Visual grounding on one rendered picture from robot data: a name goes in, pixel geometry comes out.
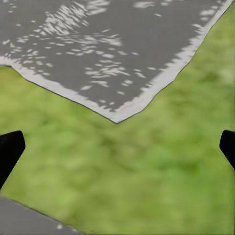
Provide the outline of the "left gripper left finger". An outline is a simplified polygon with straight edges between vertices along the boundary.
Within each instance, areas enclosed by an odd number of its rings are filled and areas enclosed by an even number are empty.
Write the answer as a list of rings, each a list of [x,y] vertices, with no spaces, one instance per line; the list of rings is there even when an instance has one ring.
[[[21,130],[0,136],[0,189],[25,149]]]

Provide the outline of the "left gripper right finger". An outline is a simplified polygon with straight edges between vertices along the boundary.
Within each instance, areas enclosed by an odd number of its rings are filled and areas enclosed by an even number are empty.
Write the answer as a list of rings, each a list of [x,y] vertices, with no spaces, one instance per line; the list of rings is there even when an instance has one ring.
[[[235,132],[223,131],[219,147],[235,170]]]

